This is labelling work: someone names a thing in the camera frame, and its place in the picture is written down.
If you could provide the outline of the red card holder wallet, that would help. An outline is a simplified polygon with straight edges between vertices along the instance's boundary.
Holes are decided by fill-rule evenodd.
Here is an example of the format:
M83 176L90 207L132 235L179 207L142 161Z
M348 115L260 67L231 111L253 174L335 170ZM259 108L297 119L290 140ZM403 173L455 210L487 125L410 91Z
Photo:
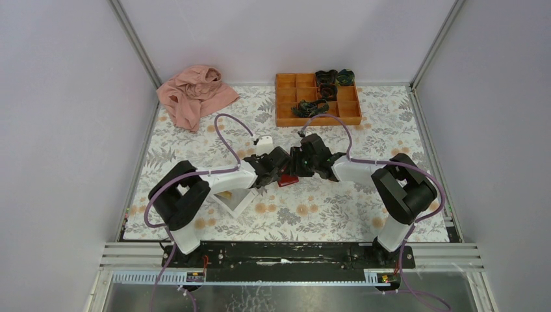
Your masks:
M294 175L287 175L283 174L279 181L277 182L279 187L286 187L289 185L293 185L299 182L299 178Z

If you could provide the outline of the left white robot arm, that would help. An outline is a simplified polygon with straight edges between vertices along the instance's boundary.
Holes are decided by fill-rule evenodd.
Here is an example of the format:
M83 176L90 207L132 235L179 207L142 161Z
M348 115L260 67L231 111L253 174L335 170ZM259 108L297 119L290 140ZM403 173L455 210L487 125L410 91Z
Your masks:
M178 247L177 259L186 267L201 261L200 239L194 219L204 201L215 194L236 191L238 198L281 179L291 156L280 147L270 153L246 157L238 166L210 170L193 166L190 161L177 163L150 191L151 206L168 228L169 238Z

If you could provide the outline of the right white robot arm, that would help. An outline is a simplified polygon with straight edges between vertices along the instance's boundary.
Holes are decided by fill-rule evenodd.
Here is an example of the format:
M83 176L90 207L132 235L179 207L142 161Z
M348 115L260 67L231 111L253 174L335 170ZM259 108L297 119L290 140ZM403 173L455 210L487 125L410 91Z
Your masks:
M347 153L333 153L317 134L301 139L290 149L287 174L311 177L315 174L334 182L354 182L375 187L389 213L374 239L375 264L388 268L398 260L414 221L437 198L435 185L411 158L399 153L389 161L353 159Z

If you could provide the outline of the white plastic card box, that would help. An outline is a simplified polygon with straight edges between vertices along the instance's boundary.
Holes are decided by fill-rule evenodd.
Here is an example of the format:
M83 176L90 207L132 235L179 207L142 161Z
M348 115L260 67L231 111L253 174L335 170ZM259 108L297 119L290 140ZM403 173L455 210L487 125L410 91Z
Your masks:
M235 189L228 191L233 195L230 200L218 197L217 193L211 195L210 198L233 218L238 218L259 194L256 189Z

